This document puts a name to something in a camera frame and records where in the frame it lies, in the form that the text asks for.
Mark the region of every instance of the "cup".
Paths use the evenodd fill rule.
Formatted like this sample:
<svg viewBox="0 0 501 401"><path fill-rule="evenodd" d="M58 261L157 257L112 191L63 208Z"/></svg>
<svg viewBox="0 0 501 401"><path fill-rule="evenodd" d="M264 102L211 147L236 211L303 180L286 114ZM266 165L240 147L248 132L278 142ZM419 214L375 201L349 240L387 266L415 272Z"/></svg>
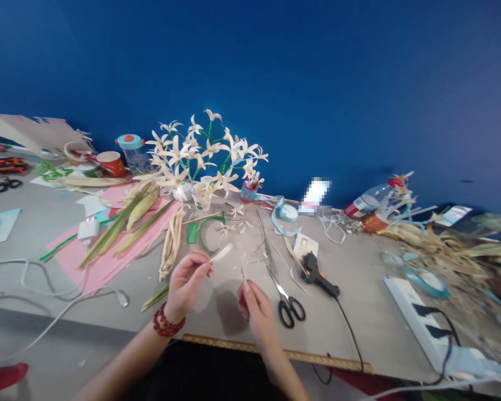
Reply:
<svg viewBox="0 0 501 401"><path fill-rule="evenodd" d="M250 183L250 180L243 181L241 193L239 194L239 199L241 199L243 203L252 203L252 201L256 197L258 188L251 188Z"/></svg>
<svg viewBox="0 0 501 401"><path fill-rule="evenodd" d="M193 192L191 194L195 201L195 208L201 212L210 210L212 203L213 190L211 186L204 183L197 183L193 185Z"/></svg>
<svg viewBox="0 0 501 401"><path fill-rule="evenodd" d="M387 226L391 224L391 221L380 216L378 212L375 212L366 215L363 218L362 223L364 223L364 225L366 226L366 228L364 228L365 232L375 233L377 231L385 229Z"/></svg>
<svg viewBox="0 0 501 401"><path fill-rule="evenodd" d="M106 151L96 156L96 161L104 170L107 170L112 177L121 178L126 175L126 170L122 163L121 154L115 151Z"/></svg>

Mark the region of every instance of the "person's right hand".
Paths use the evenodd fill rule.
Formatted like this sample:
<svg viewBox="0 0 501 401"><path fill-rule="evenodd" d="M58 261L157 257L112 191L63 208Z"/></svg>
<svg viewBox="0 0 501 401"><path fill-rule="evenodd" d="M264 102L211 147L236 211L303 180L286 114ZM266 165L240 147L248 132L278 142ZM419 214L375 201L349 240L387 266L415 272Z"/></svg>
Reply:
<svg viewBox="0 0 501 401"><path fill-rule="evenodd" d="M241 284L238 290L238 308L249 322L260 352L280 347L268 296L251 280Z"/></svg>

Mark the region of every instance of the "red mug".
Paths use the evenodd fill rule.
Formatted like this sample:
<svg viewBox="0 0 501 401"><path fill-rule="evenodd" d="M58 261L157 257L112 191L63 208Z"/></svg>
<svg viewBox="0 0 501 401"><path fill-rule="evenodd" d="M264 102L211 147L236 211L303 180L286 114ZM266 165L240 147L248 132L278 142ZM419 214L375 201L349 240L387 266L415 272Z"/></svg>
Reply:
<svg viewBox="0 0 501 401"><path fill-rule="evenodd" d="M115 151L106 151L96 156L96 161L104 170L107 170L112 177L121 178L126 175L121 154Z"/></svg>

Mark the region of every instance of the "bottle cap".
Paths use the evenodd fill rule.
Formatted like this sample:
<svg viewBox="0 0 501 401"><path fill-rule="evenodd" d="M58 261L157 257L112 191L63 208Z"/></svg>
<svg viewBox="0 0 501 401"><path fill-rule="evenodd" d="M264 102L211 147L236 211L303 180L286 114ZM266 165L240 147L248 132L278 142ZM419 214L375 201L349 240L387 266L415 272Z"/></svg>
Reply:
<svg viewBox="0 0 501 401"><path fill-rule="evenodd" d="M391 178L388 181L388 185L391 187L397 188L397 187L402 187L403 182L399 178Z"/></svg>

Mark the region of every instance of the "electrical outlet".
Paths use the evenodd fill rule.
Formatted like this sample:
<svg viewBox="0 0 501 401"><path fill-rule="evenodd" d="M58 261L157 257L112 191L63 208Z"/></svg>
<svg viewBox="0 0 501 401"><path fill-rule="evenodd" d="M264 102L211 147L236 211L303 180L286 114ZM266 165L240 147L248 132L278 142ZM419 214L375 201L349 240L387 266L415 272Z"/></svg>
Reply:
<svg viewBox="0 0 501 401"><path fill-rule="evenodd" d="M437 373L441 374L449 345L449 337L445 336L436 339L429 332L427 326L438 327L440 329L447 329L447 327L440 327L432 315L420 316L418 314L413 304L423 306L425 304L408 280L386 277L384 283L386 283L399 309L405 316L430 364ZM501 365L486 359L479 350L459 347L455 344L453 345L451 356L445 369L446 376L452 376L461 380L496 375L500 372Z"/></svg>

